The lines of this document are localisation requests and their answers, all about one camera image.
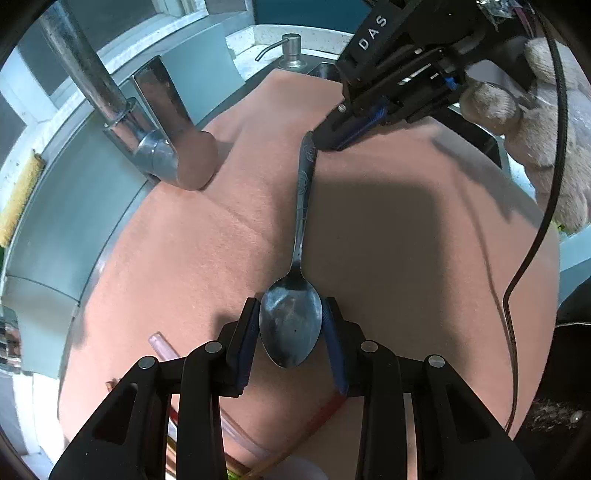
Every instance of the yellow sponge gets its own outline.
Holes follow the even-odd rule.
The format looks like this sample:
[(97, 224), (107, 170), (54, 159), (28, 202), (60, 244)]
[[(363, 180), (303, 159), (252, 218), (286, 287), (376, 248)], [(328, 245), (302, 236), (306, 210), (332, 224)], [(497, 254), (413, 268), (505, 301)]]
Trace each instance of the yellow sponge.
[(44, 167), (45, 161), (41, 158), (41, 155), (31, 150), (31, 156), (18, 177), (10, 199), (6, 203), (2, 213), (0, 213), (0, 246), (7, 248), (10, 244), (18, 221)]

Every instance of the metal spoon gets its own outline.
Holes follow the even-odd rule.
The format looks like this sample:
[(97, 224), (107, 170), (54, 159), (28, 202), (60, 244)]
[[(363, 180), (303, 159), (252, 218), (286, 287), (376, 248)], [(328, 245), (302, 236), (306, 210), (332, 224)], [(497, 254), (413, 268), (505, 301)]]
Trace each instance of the metal spoon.
[(322, 326), (320, 296), (301, 272), (308, 199), (317, 156), (312, 132), (308, 132), (300, 147), (296, 233), (291, 268), (285, 277), (269, 287), (261, 300), (259, 328), (262, 343), (271, 360), (283, 368), (297, 367), (308, 357), (318, 341)]

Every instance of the plush toy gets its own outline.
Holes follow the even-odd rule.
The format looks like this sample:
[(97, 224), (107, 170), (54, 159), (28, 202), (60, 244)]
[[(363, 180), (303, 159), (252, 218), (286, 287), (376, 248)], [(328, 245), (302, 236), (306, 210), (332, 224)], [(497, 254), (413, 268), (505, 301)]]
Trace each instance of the plush toy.
[[(591, 87), (573, 53), (558, 44), (569, 100), (569, 130), (564, 178), (554, 219), (568, 233), (591, 220)], [(495, 135), (505, 136), (507, 153), (525, 167), (538, 205), (548, 203), (557, 136), (554, 66), (545, 38), (530, 40), (525, 58), (534, 72), (527, 95), (515, 98), (491, 83), (474, 82), (460, 99), (462, 115)]]

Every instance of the spoon bowl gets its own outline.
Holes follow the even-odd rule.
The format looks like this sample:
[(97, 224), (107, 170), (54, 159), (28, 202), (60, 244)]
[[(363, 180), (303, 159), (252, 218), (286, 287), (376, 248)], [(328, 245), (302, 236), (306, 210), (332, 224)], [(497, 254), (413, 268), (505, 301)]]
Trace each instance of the spoon bowl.
[(267, 354), (280, 367), (297, 367), (308, 357), (320, 335), (322, 304), (301, 271), (290, 271), (265, 292), (259, 326)]

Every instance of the window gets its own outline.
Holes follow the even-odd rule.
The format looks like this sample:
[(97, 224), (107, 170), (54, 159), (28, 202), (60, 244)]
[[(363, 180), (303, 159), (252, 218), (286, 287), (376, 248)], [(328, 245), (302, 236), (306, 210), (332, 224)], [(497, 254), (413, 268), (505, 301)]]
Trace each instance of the window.
[[(96, 51), (157, 13), (151, 0), (69, 0), (69, 5)], [(18, 47), (45, 92), (53, 94), (68, 75), (37, 23), (25, 33)]]
[(26, 126), (2, 95), (0, 95), (0, 125), (2, 125), (0, 128), (1, 167)]
[(205, 4), (210, 15), (246, 10), (244, 0), (205, 0)]

